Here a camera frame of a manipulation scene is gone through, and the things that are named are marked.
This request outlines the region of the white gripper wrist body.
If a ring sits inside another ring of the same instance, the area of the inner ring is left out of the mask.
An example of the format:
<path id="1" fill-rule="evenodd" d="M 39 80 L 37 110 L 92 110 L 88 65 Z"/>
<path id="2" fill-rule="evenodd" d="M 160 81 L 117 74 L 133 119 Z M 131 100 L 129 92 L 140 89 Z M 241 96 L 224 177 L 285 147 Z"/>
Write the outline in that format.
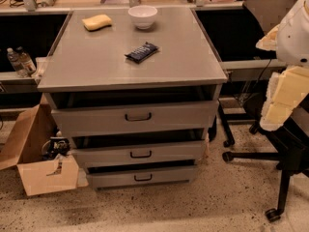
<path id="1" fill-rule="evenodd" d="M 261 112 L 261 128 L 265 131 L 278 130 L 308 94 L 308 68 L 290 66 L 282 73 L 274 72 L 267 86 L 267 100 Z"/>

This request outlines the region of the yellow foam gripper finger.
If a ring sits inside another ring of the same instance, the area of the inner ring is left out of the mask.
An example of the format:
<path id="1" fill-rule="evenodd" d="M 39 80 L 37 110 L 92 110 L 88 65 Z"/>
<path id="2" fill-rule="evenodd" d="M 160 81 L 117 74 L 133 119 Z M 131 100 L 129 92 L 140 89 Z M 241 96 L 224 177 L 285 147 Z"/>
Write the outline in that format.
<path id="1" fill-rule="evenodd" d="M 274 26 L 265 36 L 258 40 L 256 47 L 261 50 L 275 51 L 277 47 L 277 32 L 279 25 Z"/>

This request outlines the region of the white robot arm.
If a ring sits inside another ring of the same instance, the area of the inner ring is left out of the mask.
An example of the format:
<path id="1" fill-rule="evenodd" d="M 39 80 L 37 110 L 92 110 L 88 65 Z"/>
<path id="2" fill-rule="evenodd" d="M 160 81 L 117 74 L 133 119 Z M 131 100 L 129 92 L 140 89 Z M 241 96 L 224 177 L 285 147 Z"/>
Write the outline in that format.
<path id="1" fill-rule="evenodd" d="M 275 50 L 287 64 L 268 82 L 260 126 L 276 131 L 309 94 L 309 0 L 297 0 L 281 22 L 256 43 L 263 50 Z"/>

